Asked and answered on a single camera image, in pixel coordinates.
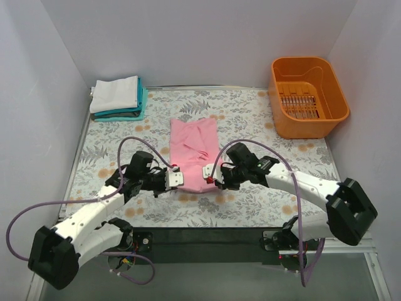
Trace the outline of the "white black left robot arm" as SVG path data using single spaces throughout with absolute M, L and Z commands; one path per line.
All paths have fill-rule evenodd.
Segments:
M 94 203 L 82 206 L 52 228 L 35 234 L 28 267 L 57 290 L 67 287 L 79 269 L 92 258 L 106 253 L 117 256 L 118 267 L 132 266 L 136 258 L 152 247 L 152 234 L 135 230 L 127 221 L 109 216 L 140 191 L 155 197 L 183 184 L 177 166 L 153 166 L 154 157 L 137 151 L 129 164 L 119 166 L 105 181 Z

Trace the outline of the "pink t shirt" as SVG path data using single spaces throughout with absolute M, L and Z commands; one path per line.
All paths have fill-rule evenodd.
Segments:
M 180 167 L 184 175 L 184 185 L 181 187 L 184 191 L 203 194 L 217 189 L 206 182 L 202 168 L 214 163 L 219 151 L 215 119 L 170 121 L 170 163 Z

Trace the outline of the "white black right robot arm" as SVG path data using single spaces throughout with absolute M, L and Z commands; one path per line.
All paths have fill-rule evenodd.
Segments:
M 350 246 L 359 244 L 378 212 L 356 180 L 331 181 L 293 171 L 281 156 L 258 158 L 245 143 L 235 140 L 223 148 L 230 161 L 215 162 L 211 173 L 204 175 L 207 183 L 237 191 L 249 181 L 290 193 L 297 201 L 306 200 L 322 210 L 305 218 L 298 213 L 285 222 L 267 239 L 273 248 L 295 250 L 325 238 L 336 238 Z

